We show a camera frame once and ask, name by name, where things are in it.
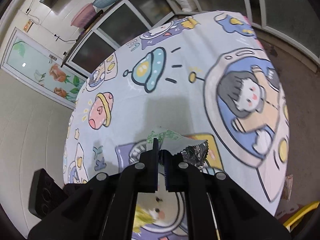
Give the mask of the yellow crumpled plastic bag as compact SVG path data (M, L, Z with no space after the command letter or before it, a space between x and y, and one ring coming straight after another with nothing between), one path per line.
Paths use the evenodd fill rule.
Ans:
M140 233L140 228L146 224L153 224L155 219L139 205L136 205L132 232Z

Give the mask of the cartoon print tablecloth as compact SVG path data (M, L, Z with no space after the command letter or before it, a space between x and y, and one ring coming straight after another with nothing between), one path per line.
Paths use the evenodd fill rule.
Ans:
M140 154L157 127L207 139L184 192L138 192ZM274 217L289 155L278 73L239 13L214 11L153 28L107 55L71 114L63 160L82 184L67 213L84 239L290 239ZM136 205L155 219L132 232Z

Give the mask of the floral glass door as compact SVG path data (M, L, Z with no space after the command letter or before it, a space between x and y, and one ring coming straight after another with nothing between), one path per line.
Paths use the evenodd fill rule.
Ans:
M36 92L73 109L86 78L62 64L62 59L14 28L1 67Z

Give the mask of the yellow trash bin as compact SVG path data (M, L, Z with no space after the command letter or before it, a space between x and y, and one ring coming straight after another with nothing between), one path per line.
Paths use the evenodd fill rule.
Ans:
M283 223L283 226L291 232L295 226L303 219L303 217L310 213L311 211L317 209L319 206L319 201L311 202L308 205L303 206L294 215L292 215L288 220Z

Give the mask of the kitchen counter cabinets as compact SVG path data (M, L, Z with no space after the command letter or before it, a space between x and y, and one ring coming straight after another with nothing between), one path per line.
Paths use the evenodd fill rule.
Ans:
M209 11L243 14L249 23L285 41L319 64L319 9L310 0L119 0L98 9L66 53L63 64L90 74L107 55L142 32L177 16Z

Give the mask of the silver foil wrapper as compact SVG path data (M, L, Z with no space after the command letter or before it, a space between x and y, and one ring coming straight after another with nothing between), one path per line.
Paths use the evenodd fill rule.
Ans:
M184 162L194 165L200 170L204 167L209 152L207 139L192 139L175 131L157 127L150 132L146 139L148 150L152 148L154 139L158 140L160 150L167 150L172 155L180 153Z

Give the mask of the pink plastic basin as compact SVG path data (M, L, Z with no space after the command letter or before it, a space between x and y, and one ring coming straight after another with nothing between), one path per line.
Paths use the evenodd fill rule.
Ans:
M71 20L71 26L84 28L85 25L96 15L95 7L92 3L83 6Z

